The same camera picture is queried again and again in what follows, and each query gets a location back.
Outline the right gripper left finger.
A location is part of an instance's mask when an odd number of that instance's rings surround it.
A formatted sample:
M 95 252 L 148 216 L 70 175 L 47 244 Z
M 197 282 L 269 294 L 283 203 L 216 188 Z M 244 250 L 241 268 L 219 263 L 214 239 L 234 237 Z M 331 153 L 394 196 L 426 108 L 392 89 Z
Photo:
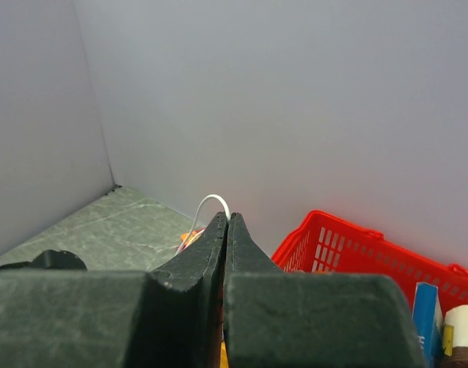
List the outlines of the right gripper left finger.
M 217 367 L 228 219 L 153 271 L 0 271 L 0 367 Z

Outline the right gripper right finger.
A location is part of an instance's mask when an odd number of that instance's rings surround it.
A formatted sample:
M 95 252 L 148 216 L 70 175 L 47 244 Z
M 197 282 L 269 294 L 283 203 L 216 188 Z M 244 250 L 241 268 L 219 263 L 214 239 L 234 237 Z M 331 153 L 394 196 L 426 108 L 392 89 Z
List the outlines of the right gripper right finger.
M 244 218 L 227 230 L 224 338 L 232 367 L 422 367 L 407 301 L 378 274 L 285 272 Z

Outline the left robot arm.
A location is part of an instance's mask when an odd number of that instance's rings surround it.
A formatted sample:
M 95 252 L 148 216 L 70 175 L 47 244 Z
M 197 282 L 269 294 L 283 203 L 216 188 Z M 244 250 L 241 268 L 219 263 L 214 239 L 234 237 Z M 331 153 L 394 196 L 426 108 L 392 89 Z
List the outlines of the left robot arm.
M 35 268 L 43 270 L 87 270 L 87 266 L 70 251 L 46 250 L 32 261 L 20 261 L 0 265 L 0 271 Z

